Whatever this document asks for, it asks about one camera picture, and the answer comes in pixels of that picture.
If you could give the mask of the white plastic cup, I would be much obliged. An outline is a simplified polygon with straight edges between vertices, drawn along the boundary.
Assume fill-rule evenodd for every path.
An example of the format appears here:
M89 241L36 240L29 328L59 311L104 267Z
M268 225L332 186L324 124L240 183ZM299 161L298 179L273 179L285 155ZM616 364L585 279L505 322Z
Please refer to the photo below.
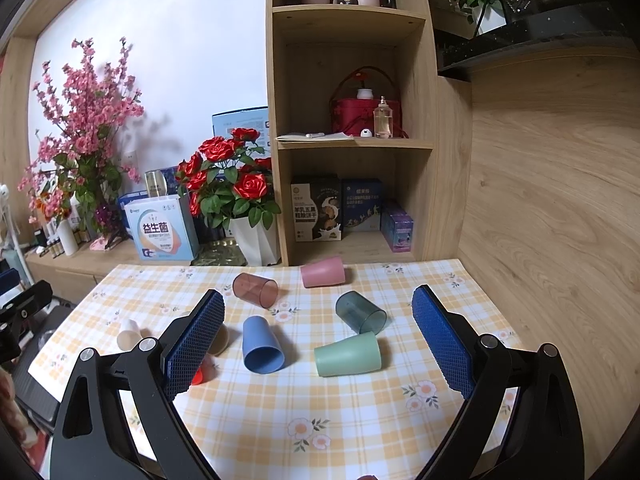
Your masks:
M122 352L132 350L142 339L141 330L136 322L131 318L124 318L119 326L116 337L118 348Z

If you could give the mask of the red plastic cup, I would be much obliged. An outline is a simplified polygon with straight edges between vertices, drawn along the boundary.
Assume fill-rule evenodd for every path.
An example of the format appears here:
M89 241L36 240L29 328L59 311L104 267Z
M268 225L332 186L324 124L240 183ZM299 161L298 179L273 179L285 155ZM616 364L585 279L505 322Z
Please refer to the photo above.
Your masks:
M203 367L200 366L192 377L191 385L198 386L198 385L201 385L203 382L204 382L204 370L203 370Z

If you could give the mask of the beige plastic cup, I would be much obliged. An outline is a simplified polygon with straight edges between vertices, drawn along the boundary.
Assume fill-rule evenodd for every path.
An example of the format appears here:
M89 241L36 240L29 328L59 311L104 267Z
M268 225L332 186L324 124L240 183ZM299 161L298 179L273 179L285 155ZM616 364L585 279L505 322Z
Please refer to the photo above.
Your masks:
M224 350L228 347L229 344L229 332L228 328L225 325L221 325L220 329L216 333L216 336L212 343L210 344L207 353L211 356L220 356Z

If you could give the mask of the blue plastic cup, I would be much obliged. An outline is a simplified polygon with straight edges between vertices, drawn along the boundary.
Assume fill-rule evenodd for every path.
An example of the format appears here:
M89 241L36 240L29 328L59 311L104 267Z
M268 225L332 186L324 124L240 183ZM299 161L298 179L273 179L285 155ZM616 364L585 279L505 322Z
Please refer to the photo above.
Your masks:
M271 374L284 367L284 352L262 316L253 315L244 321L242 352L244 365L252 373Z

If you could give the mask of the green plastic cup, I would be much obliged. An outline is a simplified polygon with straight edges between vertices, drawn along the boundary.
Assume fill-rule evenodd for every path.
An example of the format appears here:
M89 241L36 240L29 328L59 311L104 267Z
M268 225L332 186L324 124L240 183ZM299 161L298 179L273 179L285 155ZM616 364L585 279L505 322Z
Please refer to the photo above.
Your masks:
M363 333L315 348L314 362L321 377L367 374L382 368L375 333Z

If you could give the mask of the dark teal transparent cup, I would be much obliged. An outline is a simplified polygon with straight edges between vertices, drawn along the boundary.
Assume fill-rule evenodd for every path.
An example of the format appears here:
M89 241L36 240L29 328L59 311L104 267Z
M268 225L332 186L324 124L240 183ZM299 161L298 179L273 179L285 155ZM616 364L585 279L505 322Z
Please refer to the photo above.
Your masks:
M336 315L356 334L382 332L387 314L356 290L344 292L335 303Z

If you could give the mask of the brown transparent cup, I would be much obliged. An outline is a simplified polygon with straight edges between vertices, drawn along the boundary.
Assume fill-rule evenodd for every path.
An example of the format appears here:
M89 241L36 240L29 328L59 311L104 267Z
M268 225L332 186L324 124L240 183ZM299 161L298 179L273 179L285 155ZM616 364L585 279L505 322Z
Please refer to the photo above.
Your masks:
M232 282L232 292L236 298L249 304L270 309L278 299L279 286L271 278L240 273Z

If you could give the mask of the pink plastic cup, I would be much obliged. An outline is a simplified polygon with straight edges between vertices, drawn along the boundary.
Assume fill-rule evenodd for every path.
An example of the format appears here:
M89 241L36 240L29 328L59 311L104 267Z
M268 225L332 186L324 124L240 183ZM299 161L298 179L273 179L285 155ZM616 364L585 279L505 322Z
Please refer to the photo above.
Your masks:
M340 256L305 264L300 268L305 288L337 286L346 283L343 259Z

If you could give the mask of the low wooden side cabinet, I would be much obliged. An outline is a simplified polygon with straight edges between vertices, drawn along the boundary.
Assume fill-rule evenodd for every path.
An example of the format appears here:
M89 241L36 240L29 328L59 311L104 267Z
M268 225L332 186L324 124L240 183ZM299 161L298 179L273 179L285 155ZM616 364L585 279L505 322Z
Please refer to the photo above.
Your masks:
M79 304L116 266L141 263L131 240L108 252L95 252L88 245L71 256L53 257L52 252L38 256L30 252L25 261L35 281L48 282L55 297L71 304Z

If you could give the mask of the white bottle on cabinet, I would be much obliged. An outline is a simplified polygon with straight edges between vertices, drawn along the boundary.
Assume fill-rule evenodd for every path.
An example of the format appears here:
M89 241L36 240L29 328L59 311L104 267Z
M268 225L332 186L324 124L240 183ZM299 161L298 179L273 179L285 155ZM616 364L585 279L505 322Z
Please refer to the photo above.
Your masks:
M78 243L75 237L75 233L67 219L63 219L58 222L58 228L56 229L56 235L60 239L63 250L66 256L75 255L78 252Z

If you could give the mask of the light blue probiotic box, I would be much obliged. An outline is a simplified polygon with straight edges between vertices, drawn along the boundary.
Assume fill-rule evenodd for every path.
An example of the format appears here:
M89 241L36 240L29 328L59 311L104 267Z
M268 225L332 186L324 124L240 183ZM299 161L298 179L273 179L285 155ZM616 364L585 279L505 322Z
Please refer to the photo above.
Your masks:
M192 262L198 255L200 244L186 196L133 200L125 212L142 261Z

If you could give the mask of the green gold tray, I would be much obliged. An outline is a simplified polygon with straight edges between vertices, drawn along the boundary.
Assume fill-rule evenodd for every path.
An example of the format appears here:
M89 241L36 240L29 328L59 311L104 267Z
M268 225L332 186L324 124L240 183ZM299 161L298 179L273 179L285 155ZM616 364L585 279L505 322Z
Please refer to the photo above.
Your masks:
M246 266L246 259L234 238L201 244L191 266Z

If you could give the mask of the purple small box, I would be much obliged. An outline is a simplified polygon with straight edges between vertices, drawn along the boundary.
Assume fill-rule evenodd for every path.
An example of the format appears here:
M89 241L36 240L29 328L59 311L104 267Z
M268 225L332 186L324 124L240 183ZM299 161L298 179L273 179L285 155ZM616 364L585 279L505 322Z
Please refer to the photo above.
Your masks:
M381 232L392 252L411 252L413 220L403 209L385 208L381 217Z

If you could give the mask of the silver box behind probiotic box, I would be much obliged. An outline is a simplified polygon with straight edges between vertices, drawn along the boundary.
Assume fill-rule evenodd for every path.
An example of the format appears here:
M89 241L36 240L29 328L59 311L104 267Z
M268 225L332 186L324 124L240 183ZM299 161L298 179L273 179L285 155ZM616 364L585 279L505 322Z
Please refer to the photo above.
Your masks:
M149 170L144 174L146 192L149 197L166 196L167 182L162 170Z

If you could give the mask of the pink blossom flower arrangement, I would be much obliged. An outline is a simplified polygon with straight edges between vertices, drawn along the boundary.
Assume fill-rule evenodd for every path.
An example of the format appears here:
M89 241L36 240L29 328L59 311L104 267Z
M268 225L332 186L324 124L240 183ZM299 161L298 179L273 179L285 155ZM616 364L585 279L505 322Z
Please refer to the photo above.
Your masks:
M137 169L116 155L116 134L144 113L136 77L128 70L132 44L120 38L118 60L101 67L94 64L91 39L75 40L72 47L81 52L80 64L63 66L59 87L48 61L32 85L54 131L38 138L37 155L18 189L28 197L31 222L67 220L76 200L80 225L111 247L124 235L117 211L122 180L139 179Z

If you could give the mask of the red roses in white pot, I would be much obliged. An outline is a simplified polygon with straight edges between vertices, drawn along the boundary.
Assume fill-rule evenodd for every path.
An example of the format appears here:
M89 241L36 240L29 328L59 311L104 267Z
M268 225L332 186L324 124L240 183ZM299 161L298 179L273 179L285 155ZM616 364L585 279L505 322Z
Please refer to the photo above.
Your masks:
M281 259L276 227L281 208L271 158L259 137L253 128L212 136L180 162L176 181L178 192L189 197L191 214L211 229L230 231L249 266L273 266Z

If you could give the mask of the dark blue box on shelf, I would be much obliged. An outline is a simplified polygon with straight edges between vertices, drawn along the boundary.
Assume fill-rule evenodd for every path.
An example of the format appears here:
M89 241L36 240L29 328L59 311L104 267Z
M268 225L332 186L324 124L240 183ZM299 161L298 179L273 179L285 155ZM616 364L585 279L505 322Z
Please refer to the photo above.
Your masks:
M378 231L381 224L382 195L383 183L378 179L344 179L343 231Z

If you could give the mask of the black cookie box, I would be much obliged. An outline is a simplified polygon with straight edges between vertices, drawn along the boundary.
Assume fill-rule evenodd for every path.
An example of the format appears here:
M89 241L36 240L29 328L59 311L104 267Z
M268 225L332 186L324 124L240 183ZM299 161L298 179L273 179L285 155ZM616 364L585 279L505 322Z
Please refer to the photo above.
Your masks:
M341 180L336 174L293 179L291 193L296 242L338 242L342 239L341 190Z

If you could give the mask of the wooden shelf unit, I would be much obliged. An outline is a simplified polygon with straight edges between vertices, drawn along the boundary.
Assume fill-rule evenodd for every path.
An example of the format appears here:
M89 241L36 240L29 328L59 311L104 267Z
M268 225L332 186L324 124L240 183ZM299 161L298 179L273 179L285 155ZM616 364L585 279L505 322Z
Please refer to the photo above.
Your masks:
M282 260L351 263L458 253L472 141L471 87L439 75L428 0L267 0L267 88ZM375 179L411 219L389 243L326 206L310 178Z

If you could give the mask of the glass perfume bottle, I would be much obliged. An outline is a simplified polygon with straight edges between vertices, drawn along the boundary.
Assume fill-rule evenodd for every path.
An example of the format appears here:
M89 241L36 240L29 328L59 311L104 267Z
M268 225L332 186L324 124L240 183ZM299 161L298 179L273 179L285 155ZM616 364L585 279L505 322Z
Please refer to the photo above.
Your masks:
M385 96L380 97L378 106L373 111L374 135L380 139L390 139L393 136L393 109L387 103Z

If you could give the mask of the red gift basket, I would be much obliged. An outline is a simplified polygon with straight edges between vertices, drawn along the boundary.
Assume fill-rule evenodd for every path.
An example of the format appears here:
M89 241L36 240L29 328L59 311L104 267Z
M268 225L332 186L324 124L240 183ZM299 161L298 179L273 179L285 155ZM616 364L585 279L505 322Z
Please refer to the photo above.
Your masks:
M376 92L367 86L367 80L373 74L382 76L386 80L388 93ZM359 82L353 96L340 96L345 84ZM408 138L408 134L402 128L402 106L400 100L400 88L392 77L378 67L365 65L349 73L335 88L329 98L330 131L342 132L348 136L360 136L362 129L373 130L373 111L380 102L380 97L385 99L393 109L393 138Z

